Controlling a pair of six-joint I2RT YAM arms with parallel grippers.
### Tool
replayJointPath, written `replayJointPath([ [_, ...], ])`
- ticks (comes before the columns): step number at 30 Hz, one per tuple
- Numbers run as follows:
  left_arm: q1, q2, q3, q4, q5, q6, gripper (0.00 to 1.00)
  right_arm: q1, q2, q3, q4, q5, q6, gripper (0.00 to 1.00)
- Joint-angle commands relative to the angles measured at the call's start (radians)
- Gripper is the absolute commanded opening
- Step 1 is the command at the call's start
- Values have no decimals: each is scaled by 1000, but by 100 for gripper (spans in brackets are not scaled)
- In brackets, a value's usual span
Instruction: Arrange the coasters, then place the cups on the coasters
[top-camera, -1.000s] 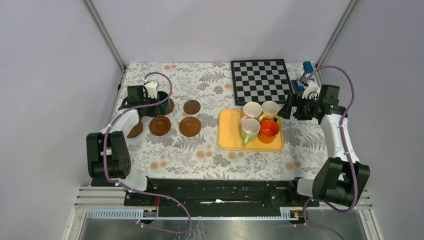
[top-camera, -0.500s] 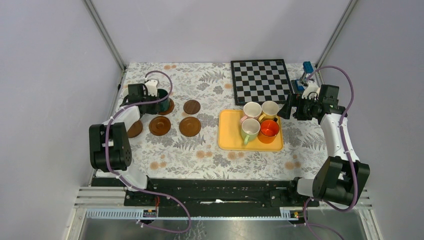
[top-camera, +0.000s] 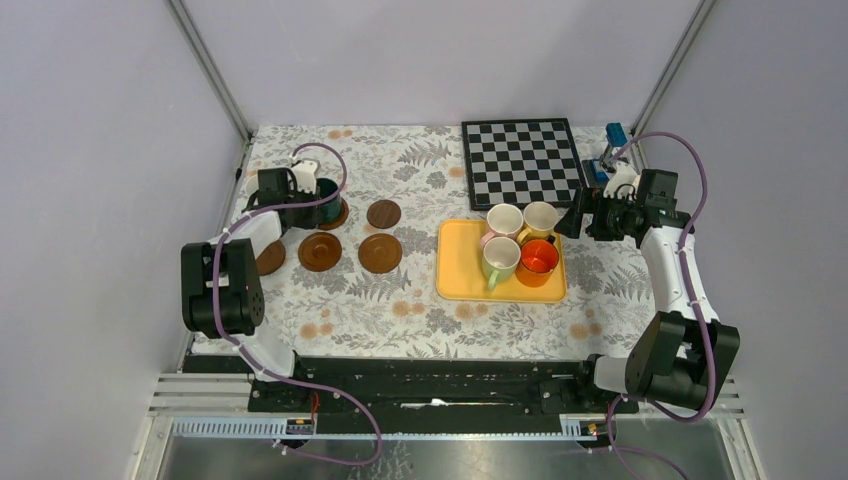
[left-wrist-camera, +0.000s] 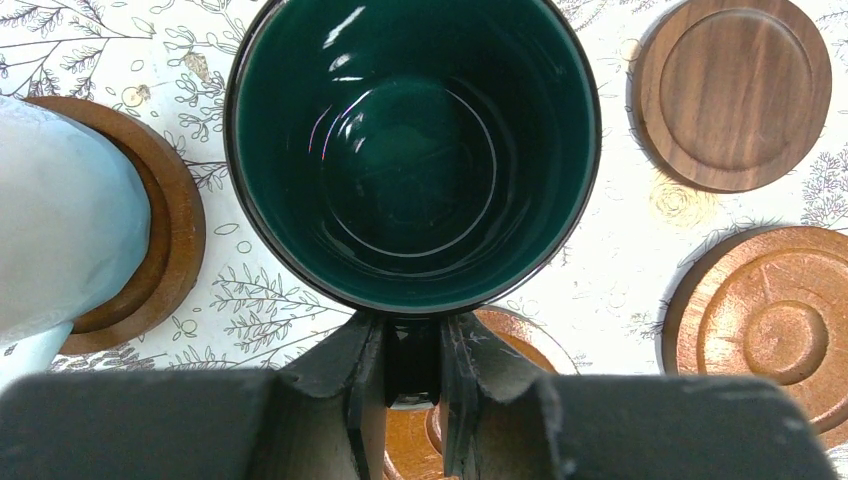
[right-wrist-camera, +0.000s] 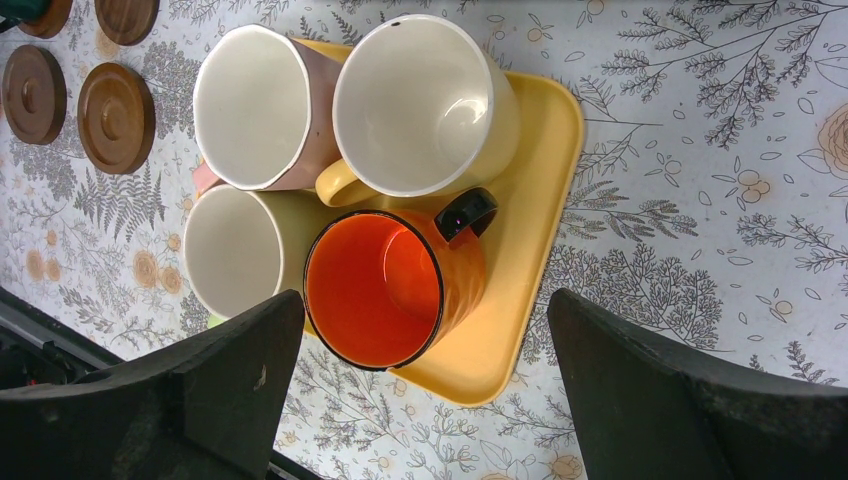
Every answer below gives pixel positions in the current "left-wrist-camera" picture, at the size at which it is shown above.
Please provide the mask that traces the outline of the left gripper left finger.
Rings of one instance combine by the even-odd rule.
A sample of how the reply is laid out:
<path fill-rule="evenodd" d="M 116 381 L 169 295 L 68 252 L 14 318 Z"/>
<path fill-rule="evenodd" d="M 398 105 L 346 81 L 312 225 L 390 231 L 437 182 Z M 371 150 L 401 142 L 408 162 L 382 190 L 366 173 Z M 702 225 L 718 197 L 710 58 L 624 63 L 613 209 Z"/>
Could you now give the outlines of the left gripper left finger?
<path fill-rule="evenodd" d="M 279 371 L 25 377 L 1 398 L 5 479 L 379 478 L 383 325 L 362 314 Z"/>

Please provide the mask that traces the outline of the white mug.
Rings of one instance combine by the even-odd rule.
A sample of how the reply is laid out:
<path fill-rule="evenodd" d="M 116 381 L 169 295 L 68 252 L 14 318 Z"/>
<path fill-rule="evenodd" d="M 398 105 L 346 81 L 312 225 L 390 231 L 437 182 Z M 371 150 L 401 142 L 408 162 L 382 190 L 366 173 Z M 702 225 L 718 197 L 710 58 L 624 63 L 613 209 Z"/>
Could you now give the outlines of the white mug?
<path fill-rule="evenodd" d="M 95 130 L 1 99 L 1 386 L 46 370 L 74 321 L 116 296 L 148 251 L 151 207 Z"/>

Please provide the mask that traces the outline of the dark green mug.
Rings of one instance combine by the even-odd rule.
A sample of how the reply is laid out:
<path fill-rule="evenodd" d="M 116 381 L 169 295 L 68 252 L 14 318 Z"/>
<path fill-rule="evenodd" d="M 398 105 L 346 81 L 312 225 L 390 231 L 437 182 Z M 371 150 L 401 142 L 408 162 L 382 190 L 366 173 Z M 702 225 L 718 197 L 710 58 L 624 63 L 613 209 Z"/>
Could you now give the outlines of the dark green mug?
<path fill-rule="evenodd" d="M 588 204 L 601 109 L 550 1 L 269 1 L 225 96 L 230 176 L 288 270 L 359 314 L 499 299 Z"/>

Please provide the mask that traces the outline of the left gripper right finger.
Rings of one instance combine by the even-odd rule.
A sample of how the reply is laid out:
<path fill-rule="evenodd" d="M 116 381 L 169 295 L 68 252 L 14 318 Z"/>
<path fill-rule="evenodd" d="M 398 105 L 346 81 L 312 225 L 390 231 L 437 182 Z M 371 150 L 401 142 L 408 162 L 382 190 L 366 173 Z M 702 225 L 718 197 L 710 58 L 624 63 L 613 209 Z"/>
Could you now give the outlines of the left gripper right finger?
<path fill-rule="evenodd" d="M 444 469 L 463 479 L 832 479 L 800 408 L 751 376 L 558 375 L 445 318 Z"/>

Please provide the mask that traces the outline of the light brown coaster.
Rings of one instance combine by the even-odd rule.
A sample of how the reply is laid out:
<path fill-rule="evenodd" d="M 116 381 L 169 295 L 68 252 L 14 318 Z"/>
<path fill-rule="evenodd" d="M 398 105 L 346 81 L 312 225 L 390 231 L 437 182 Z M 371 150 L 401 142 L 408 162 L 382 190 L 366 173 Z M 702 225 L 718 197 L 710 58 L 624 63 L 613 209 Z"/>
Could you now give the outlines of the light brown coaster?
<path fill-rule="evenodd" d="M 847 441 L 847 237 L 814 226 L 735 234 L 696 260 L 662 329 L 669 374 L 759 375 Z"/>

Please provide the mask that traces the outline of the brown coaster bottom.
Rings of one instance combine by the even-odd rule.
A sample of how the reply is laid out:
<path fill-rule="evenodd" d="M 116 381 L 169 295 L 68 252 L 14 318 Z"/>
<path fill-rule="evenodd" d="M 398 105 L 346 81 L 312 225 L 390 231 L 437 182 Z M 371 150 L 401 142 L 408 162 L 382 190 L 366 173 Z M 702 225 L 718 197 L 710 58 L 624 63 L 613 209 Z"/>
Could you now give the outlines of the brown coaster bottom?
<path fill-rule="evenodd" d="M 480 308 L 475 315 L 489 330 L 540 368 L 559 374 L 578 372 L 567 351 L 530 318 L 496 306 Z M 387 412 L 385 479 L 442 479 L 441 448 L 437 407 Z"/>

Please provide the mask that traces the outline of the dark wood grain coaster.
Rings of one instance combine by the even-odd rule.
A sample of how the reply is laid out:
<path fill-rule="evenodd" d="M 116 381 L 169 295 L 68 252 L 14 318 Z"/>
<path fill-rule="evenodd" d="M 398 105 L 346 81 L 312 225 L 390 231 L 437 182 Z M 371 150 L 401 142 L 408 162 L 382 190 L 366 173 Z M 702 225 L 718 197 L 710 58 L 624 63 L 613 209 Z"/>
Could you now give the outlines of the dark wood grain coaster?
<path fill-rule="evenodd" d="M 686 1 L 652 30 L 632 80 L 634 125 L 673 177 L 715 192 L 768 185 L 823 129 L 832 71 L 789 1 Z"/>

